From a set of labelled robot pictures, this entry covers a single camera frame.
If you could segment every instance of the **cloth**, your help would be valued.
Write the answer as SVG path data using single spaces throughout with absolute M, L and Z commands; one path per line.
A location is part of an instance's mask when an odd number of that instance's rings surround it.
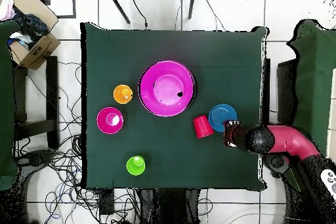
M 7 47 L 11 33 L 17 32 L 19 26 L 12 20 L 0 22 L 0 190 L 11 187 L 18 168 L 12 159 L 14 142 L 14 80 L 12 58 Z
M 20 32 L 13 33 L 12 35 L 10 35 L 10 38 L 22 40 L 27 44 L 33 42 L 29 35 L 22 35 Z
M 18 9 L 17 7 L 15 7 L 15 5 L 13 5 L 13 9 L 14 9 L 14 12 L 15 12 L 15 15 L 13 16 L 13 20 L 21 25 L 21 19 L 22 17 L 24 16 L 24 13 L 22 11 L 20 11 L 20 9 Z
M 0 5 L 0 21 L 12 19 L 14 16 L 13 10 L 14 0 L 3 0 Z
M 295 92 L 297 110 L 293 125 L 313 140 L 326 155 L 330 94 L 336 68 L 336 31 L 323 29 L 313 20 L 303 20 L 290 45 L 299 53 Z
M 22 12 L 18 12 L 13 20 L 20 25 L 22 35 L 30 36 L 32 42 L 28 44 L 29 50 L 33 48 L 43 35 L 49 33 L 47 25 L 34 14 L 22 14 Z
M 30 50 L 29 49 L 29 46 L 28 46 L 28 44 L 27 43 L 25 43 L 24 41 L 18 41 L 19 42 L 19 44 L 21 44 L 24 48 L 26 48 L 27 50 Z
M 233 106 L 245 124 L 259 123 L 262 40 L 254 32 L 119 31 L 81 24 L 87 91 L 86 133 L 88 188 L 221 188 L 262 190 L 258 154 L 223 145 L 222 133 L 197 139 L 193 119 L 217 104 Z M 147 67 L 175 60 L 195 75 L 198 90 L 190 108 L 162 118 L 147 111 L 138 98 L 138 80 Z M 133 90 L 127 104 L 113 100 L 124 83 Z M 96 124 L 101 109 L 113 106 L 123 114 L 123 127 L 104 134 Z M 126 170 L 139 154 L 146 169 L 139 176 Z
M 15 41 L 15 39 L 8 39 L 8 41 L 7 41 L 7 45 L 8 45 L 8 46 L 11 45 L 14 41 Z

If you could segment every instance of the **magenta bowl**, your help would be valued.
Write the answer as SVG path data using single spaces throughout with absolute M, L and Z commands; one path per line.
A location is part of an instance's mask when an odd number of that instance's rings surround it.
M 97 126 L 105 134 L 117 133 L 123 126 L 123 115 L 114 107 L 103 108 L 98 113 Z
M 194 77 L 179 62 L 164 60 L 141 75 L 138 95 L 142 105 L 161 117 L 175 116 L 188 107 L 194 94 Z

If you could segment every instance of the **green cup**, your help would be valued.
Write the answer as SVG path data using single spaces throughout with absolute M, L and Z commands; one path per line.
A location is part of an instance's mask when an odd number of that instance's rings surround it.
M 145 163 L 142 156 L 132 156 L 126 163 L 127 171 L 134 176 L 140 175 L 144 172 Z

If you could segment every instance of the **orange cup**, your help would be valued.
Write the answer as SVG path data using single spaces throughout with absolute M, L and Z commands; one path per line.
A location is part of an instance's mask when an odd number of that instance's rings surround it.
M 118 85 L 113 91 L 113 98 L 120 104 L 128 103 L 133 96 L 131 88 L 127 85 Z

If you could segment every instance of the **red cup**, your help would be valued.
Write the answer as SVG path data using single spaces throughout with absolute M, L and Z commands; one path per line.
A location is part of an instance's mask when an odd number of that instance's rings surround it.
M 197 138 L 203 138 L 214 133 L 206 115 L 194 118 L 194 127 Z

